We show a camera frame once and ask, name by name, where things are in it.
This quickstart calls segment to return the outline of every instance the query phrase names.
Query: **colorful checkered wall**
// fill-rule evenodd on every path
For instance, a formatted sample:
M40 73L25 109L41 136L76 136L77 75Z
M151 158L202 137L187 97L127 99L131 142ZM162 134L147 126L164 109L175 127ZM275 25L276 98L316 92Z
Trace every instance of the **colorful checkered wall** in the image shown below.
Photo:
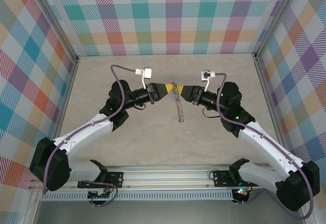
M326 0L294 0L261 64L288 148L320 168L320 198L326 190Z
M48 2L81 55L251 53L273 18L273 0Z
M0 0L0 223L22 219L37 142L53 137L73 61L35 0Z

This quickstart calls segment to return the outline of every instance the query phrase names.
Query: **robotic arm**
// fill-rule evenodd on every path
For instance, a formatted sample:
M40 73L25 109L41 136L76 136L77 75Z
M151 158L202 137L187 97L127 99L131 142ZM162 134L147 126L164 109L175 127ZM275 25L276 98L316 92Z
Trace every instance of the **robotic arm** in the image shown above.
M66 182L95 181L105 183L107 170L96 160L74 165L71 162L73 155L80 149L89 145L97 138L118 129L129 117L127 109L144 106L150 102L154 104L169 92L169 86L160 83L145 85L144 78L150 78L151 70L136 70L136 74L143 76L143 87L134 91L130 90L128 82L120 80L124 91L124 104L122 109L110 119L108 116L115 113L122 103L122 93L118 82L112 84L108 93L109 99L99 113L84 125L71 133L49 140L44 138L37 144L31 165L31 172L43 182L48 159L55 148L64 142L54 153L48 167L46 187L55 191Z
M242 94L235 83L223 83L220 99L216 104L218 95L207 90L209 80L213 77L214 72L202 71L202 81L207 81L206 87L180 86L181 96L186 101L202 105L208 110L218 111L219 106L219 111L223 114L221 122L224 128L253 147L275 170L270 171L247 159L240 159L230 166L229 174L234 184L240 185L244 181L262 186L275 193L289 210L297 211L310 198L308 187L295 164L308 178L313 196L320 192L318 166L313 161L304 163L270 137L255 118L240 106Z

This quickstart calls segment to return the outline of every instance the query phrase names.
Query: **metal coil spring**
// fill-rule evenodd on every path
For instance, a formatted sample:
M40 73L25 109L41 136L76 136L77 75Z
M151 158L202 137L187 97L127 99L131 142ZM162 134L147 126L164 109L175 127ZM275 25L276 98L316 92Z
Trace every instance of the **metal coil spring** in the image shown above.
M175 95L175 103L177 105L179 122L184 122L183 108L182 108L182 104L181 104L180 94L178 91L178 86L174 82L172 83L172 85L173 85L172 92Z

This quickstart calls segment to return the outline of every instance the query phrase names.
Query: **cable connector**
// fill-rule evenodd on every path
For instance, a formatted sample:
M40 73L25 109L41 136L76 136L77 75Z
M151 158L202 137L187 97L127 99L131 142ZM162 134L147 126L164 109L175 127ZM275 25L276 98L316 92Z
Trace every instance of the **cable connector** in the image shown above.
M215 77L215 72L214 71L209 71L209 70L203 70L201 72L202 75L202 81L206 81L206 87L204 92L207 92L208 86L209 86L209 79L214 78Z
M142 76L143 87L146 89L144 79L150 79L152 77L152 69L148 67L144 67L144 69L136 69L135 74Z

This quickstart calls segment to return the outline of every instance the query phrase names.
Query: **black cable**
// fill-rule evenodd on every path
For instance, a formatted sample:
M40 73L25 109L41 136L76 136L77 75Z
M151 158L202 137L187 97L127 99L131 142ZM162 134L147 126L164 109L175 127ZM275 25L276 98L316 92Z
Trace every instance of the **black cable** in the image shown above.
M212 169L212 170L210 171L210 173L209 173L208 176L209 176L210 180L212 180L212 181L214 181L214 179L210 177L210 174L211 174L213 171L218 171L218 169Z
M144 110L144 109L146 109L146 105L143 104L141 107L137 107L136 105L134 105L134 108L138 109L138 110Z
M220 118L221 116L207 116L207 115L205 115L205 113L204 113L204 109L206 109L206 110L208 110L206 107L204 107L203 108L203 110L202 110L202 112L203 112L203 115L206 117L206 118L210 118L210 119L212 119L212 118Z

